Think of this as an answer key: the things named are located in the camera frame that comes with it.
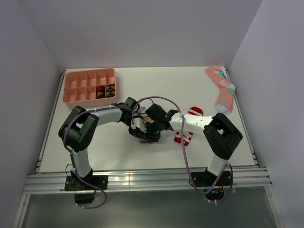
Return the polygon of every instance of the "pink sock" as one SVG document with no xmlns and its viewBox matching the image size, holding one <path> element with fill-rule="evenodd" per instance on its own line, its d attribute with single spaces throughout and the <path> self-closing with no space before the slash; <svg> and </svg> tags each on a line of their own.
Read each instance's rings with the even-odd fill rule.
<svg viewBox="0 0 304 228">
<path fill-rule="evenodd" d="M 233 95 L 235 86 L 220 73 L 218 66 L 211 66 L 206 69 L 207 75 L 219 86 L 219 95 L 215 103 L 215 109 L 226 115 L 233 110 Z"/>
</svg>

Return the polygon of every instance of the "wire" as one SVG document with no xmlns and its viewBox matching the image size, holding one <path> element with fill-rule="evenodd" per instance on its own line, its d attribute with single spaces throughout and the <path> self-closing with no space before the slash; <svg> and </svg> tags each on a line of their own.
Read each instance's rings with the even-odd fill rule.
<svg viewBox="0 0 304 228">
<path fill-rule="evenodd" d="M 93 188 L 93 189 L 96 189 L 96 190 L 98 190 L 98 191 L 101 191 L 101 192 L 104 194 L 104 201 L 103 201 L 102 203 L 98 204 L 97 206 L 88 207 L 88 206 L 81 206 L 81 205 L 78 205 L 79 207 L 81 207 L 81 208 L 83 208 L 83 209 L 95 209 L 95 208 L 101 207 L 102 205 L 105 204 L 105 202 L 106 202 L 106 200 L 107 200 L 107 194 L 106 194 L 106 192 L 103 191 L 101 188 L 99 188 L 99 187 L 97 187 L 97 186 L 94 186 L 94 185 L 92 185 L 92 184 L 90 184 L 90 183 L 84 181 L 84 180 L 80 177 L 79 173 L 78 173 L 77 170 L 76 170 L 76 165 L 75 165 L 75 161 L 74 161 L 74 157 L 73 157 L 73 151 L 72 151 L 70 148 L 68 148 L 68 146 L 67 146 L 67 144 L 66 144 L 66 143 L 67 143 L 67 133 L 69 132 L 69 130 L 71 129 L 71 127 L 72 127 L 73 124 L 77 121 L 77 119 L 78 119 L 79 117 L 81 117 L 81 116 L 83 116 L 83 115 L 85 115 L 85 114 L 88 114 L 88 113 L 99 112 L 99 111 L 108 110 L 108 109 L 116 109 L 116 108 L 119 108 L 119 109 L 126 109 L 126 110 L 129 110 L 129 111 L 132 111 L 130 108 L 127 108 L 127 107 L 120 107 L 120 106 L 105 107 L 105 108 L 99 108 L 99 109 L 96 109 L 96 110 L 95 110 L 95 109 L 93 109 L 93 110 L 86 110 L 86 111 L 80 113 L 79 115 L 77 115 L 77 116 L 71 121 L 71 123 L 69 124 L 69 126 L 66 128 L 66 132 L 65 132 L 65 135 L 64 135 L 64 137 L 63 137 L 63 146 L 64 146 L 64 148 L 65 148 L 67 151 L 70 152 L 70 157 L 71 157 L 72 166 L 73 166 L 73 168 L 75 168 L 74 173 L 75 173 L 75 175 L 77 176 L 77 178 L 78 178 L 82 183 L 84 183 L 85 185 L 87 185 L 87 186 L 89 186 L 89 187 L 91 187 L 91 188 Z"/>
<path fill-rule="evenodd" d="M 66 177 L 68 177 L 68 175 L 67 175 L 67 167 L 68 167 L 69 165 L 71 165 L 71 166 L 73 167 L 72 164 L 67 164 L 67 165 L 66 165 Z"/>
<path fill-rule="evenodd" d="M 181 109 L 177 106 L 177 104 L 165 97 L 161 97 L 161 96 L 149 96 L 149 97 L 145 97 L 145 98 L 142 98 L 140 99 L 137 104 L 135 105 L 133 111 L 132 111 L 132 117 L 131 117 L 131 123 L 133 124 L 134 123 L 134 113 L 135 113 L 135 109 L 136 107 L 139 105 L 140 102 L 144 101 L 144 100 L 147 100 L 147 99 L 151 99 L 151 98 L 159 98 L 159 99 L 163 99 L 163 100 L 166 100 L 166 101 L 169 101 L 170 103 L 172 103 L 178 110 L 178 112 L 180 113 L 180 116 L 182 118 L 182 122 L 181 122 L 181 130 L 180 130 L 180 135 L 184 135 L 184 125 L 185 125 L 185 117 L 184 115 L 181 113 Z M 217 184 L 218 180 L 220 179 L 221 175 L 223 174 L 224 170 L 228 167 L 228 165 L 230 166 L 230 170 L 231 170 L 231 185 L 230 185 L 230 189 L 229 189 L 229 192 L 226 196 L 224 196 L 221 200 L 219 201 L 222 201 L 224 200 L 230 193 L 231 193 L 231 190 L 232 190 L 232 186 L 233 186 L 233 170 L 232 170 L 232 166 L 230 165 L 230 163 L 227 163 L 223 168 L 222 170 L 220 171 L 219 175 L 217 176 L 217 178 L 215 179 L 215 181 L 213 182 L 213 184 L 211 185 L 211 187 L 206 191 L 206 192 L 202 192 L 200 191 L 195 183 L 194 183 L 194 180 L 191 176 L 191 172 L 190 172 L 190 168 L 189 168 L 189 164 L 188 164 L 188 159 L 187 159 L 187 155 L 186 155 L 186 148 L 185 148 L 185 142 L 184 140 L 181 141 L 181 147 L 182 147 L 182 151 L 183 151 L 183 156 L 184 156 L 184 160 L 185 160 L 185 165 L 186 165 L 186 170 L 187 170 L 187 174 L 189 176 L 189 179 L 190 179 L 190 182 L 192 184 L 192 186 L 194 187 L 195 191 L 200 194 L 200 195 L 207 195 L 208 193 L 210 193 L 212 191 L 212 189 L 215 187 L 215 185 Z"/>
</svg>

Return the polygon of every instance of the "pink sock with dots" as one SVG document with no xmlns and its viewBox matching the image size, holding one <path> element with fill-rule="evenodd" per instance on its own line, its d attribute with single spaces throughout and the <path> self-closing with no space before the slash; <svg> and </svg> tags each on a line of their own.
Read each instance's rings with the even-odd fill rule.
<svg viewBox="0 0 304 228">
<path fill-rule="evenodd" d="M 233 110 L 233 95 L 235 86 L 229 82 L 221 73 L 218 66 L 206 69 L 207 75 L 219 86 L 219 95 L 215 103 L 215 109 L 223 114 L 230 114 Z"/>
</svg>

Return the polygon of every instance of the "pink tray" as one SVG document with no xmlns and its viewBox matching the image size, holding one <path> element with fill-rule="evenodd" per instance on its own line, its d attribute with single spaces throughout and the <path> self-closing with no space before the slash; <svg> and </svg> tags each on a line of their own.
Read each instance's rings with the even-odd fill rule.
<svg viewBox="0 0 304 228">
<path fill-rule="evenodd" d="M 96 99 L 96 89 L 108 84 L 115 85 L 115 96 Z M 63 102 L 71 109 L 77 105 L 89 108 L 117 102 L 115 70 L 108 68 L 67 73 Z"/>
</svg>

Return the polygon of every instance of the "white table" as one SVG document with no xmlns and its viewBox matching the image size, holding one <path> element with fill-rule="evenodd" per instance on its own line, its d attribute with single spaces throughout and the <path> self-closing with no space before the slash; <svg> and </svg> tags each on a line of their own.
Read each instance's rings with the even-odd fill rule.
<svg viewBox="0 0 304 228">
<path fill-rule="evenodd" d="M 204 115 L 215 115 L 218 86 L 205 72 L 207 67 L 141 67 L 116 68 L 118 102 L 127 97 L 139 100 L 157 95 L 171 99 L 186 113 L 192 106 L 200 107 Z M 87 69 L 68 69 L 66 73 Z M 63 103 L 61 86 L 53 120 L 49 129 L 40 172 L 63 172 L 70 157 L 64 149 L 58 130 L 71 112 Z M 170 103 L 155 99 L 166 111 L 175 109 Z M 143 102 L 148 107 L 150 101 Z M 245 130 L 234 101 L 233 112 L 227 116 L 243 134 L 243 140 L 233 153 L 233 166 L 255 165 Z M 108 123 L 98 127 L 88 148 L 89 161 L 95 171 L 149 170 L 184 168 L 181 145 L 173 141 L 175 132 L 161 133 L 158 143 L 143 145 L 128 134 L 123 123 Z M 206 138 L 194 134 L 186 147 L 190 167 L 206 167 L 213 153 Z"/>
</svg>

